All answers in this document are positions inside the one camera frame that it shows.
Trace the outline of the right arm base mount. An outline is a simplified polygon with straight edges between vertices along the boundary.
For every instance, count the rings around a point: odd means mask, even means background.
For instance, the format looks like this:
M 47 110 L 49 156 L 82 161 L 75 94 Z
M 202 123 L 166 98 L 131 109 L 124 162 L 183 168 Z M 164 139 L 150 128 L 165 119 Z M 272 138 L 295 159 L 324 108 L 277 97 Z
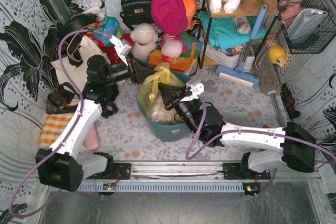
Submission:
M 224 178 L 227 180 L 238 179 L 271 179 L 270 172 L 264 171 L 261 173 L 252 171 L 247 166 L 241 163 L 223 163 Z

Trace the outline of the yellow trash bag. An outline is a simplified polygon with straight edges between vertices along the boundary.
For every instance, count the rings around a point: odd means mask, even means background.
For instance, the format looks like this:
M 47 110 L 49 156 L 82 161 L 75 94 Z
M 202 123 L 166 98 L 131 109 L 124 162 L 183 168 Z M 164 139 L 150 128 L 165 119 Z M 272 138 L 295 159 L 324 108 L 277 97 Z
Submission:
M 169 84 L 174 87 L 181 87 L 184 83 L 170 71 L 170 65 L 167 62 L 157 65 L 153 75 L 148 76 L 142 83 L 138 92 L 138 102 L 140 108 L 147 118 L 155 123 L 162 125 L 175 125 L 181 122 L 176 116 L 176 110 L 167 111 L 164 108 L 161 92 L 158 84 Z

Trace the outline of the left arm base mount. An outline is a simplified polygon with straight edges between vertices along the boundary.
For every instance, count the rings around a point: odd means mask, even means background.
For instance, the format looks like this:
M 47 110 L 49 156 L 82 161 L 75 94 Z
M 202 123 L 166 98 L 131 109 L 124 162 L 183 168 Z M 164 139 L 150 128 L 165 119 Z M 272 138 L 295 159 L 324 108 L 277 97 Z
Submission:
M 130 163 L 115 163 L 113 171 L 96 173 L 87 179 L 105 179 L 105 180 L 129 180 L 131 175 L 131 164 Z

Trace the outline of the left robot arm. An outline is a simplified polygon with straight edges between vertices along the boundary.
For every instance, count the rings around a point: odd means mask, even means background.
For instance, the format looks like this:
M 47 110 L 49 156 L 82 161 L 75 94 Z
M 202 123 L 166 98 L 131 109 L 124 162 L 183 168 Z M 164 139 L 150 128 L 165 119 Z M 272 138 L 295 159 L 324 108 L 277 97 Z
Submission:
M 153 66 L 133 56 L 126 56 L 125 62 L 116 66 L 107 63 L 102 55 L 90 57 L 87 83 L 73 117 L 50 148 L 40 149 L 36 154 L 39 181 L 74 192 L 83 179 L 117 175 L 112 155 L 94 152 L 87 160 L 78 162 L 78 153 L 96 119 L 117 113 L 114 104 L 119 94 L 117 83 L 130 79 L 141 84 L 155 72 Z

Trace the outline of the teal trash bin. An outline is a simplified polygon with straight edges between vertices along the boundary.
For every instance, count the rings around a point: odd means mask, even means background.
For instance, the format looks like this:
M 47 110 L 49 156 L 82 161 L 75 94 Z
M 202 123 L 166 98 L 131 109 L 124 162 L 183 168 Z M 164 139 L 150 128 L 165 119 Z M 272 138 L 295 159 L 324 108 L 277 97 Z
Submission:
M 191 77 L 183 73 L 175 72 L 175 71 L 171 71 L 171 72 L 175 74 L 176 77 L 178 77 L 184 84 L 186 84 L 186 82 L 192 79 Z M 137 106 L 138 106 L 138 109 L 141 115 L 144 117 L 144 119 L 147 122 L 148 127 L 150 128 L 151 133 L 156 138 L 161 140 L 162 142 L 175 142 L 175 141 L 178 141 L 186 137 L 189 134 L 190 130 L 187 127 L 187 125 L 182 121 L 182 119 L 181 119 L 181 122 L 175 125 L 162 125 L 162 124 L 155 123 L 145 116 L 142 109 L 140 108 L 140 104 L 137 98 L 136 98 L 136 102 L 137 102 Z

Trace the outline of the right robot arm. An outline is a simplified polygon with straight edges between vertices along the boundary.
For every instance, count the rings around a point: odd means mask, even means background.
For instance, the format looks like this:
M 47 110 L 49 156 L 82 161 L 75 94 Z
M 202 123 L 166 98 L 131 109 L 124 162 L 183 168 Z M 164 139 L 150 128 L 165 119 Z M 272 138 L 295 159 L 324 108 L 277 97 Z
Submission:
M 196 108 L 193 99 L 204 91 L 202 83 L 188 82 L 175 87 L 158 84 L 164 108 L 175 109 L 194 136 L 215 146 L 247 146 L 259 148 L 258 153 L 245 153 L 240 171 L 245 175 L 262 173 L 269 168 L 286 165 L 292 170 L 312 173 L 315 163 L 316 139 L 297 123 L 288 122 L 286 127 L 255 128 L 225 123 L 222 115 L 211 104 L 204 103 Z

